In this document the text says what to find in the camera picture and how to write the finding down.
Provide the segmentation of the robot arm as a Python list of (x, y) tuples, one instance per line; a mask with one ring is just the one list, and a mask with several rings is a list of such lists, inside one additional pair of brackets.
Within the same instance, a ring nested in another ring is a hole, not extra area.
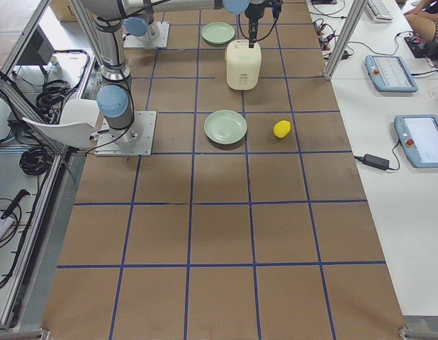
[(159, 37), (159, 28), (152, 13), (140, 13), (125, 19), (124, 28), (144, 43), (151, 43)]
[(270, 1), (83, 1), (94, 16), (101, 52), (101, 76), (105, 87), (96, 102), (108, 123), (113, 141), (122, 145), (136, 143), (144, 127), (137, 121), (131, 94), (130, 68), (120, 41), (122, 27), (134, 36), (146, 36), (155, 13), (225, 9), (233, 15), (244, 14), (249, 21), (249, 46), (257, 42), (258, 22)]

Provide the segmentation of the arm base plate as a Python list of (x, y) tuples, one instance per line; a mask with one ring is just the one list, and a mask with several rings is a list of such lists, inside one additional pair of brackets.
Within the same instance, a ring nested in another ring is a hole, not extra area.
[(136, 21), (128, 19), (124, 23), (126, 37), (124, 48), (128, 50), (135, 49), (159, 49), (165, 48), (169, 37), (169, 22), (153, 21), (146, 24), (139, 18)]
[(135, 111), (135, 120), (130, 129), (123, 133), (110, 129), (108, 121), (104, 118), (102, 130), (94, 154), (98, 157), (134, 157), (150, 156), (154, 140), (156, 111)]

